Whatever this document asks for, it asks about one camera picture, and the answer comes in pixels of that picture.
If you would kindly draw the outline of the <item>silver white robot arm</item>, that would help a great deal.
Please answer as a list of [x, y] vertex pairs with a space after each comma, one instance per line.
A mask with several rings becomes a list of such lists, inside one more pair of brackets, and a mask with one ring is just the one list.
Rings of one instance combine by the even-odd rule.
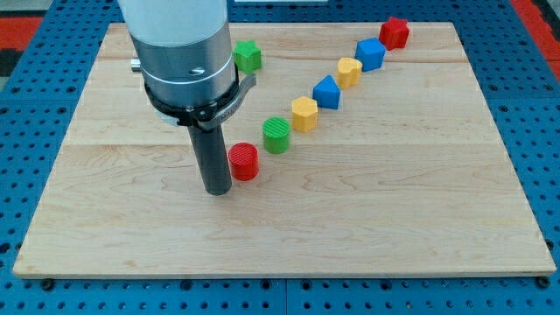
[[226, 0], [119, 0], [147, 95], [183, 126], [212, 119], [237, 90]]

